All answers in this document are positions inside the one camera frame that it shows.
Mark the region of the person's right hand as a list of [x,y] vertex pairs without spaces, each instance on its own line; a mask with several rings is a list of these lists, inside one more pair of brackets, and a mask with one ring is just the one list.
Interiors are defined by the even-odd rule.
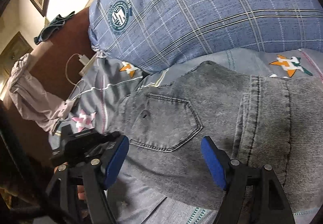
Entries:
[[[54,168],[54,174],[56,173],[56,171],[58,170],[59,166]],[[86,193],[85,193],[85,188],[82,185],[77,185],[77,192],[78,192],[78,199],[81,201],[85,201],[86,200]]]

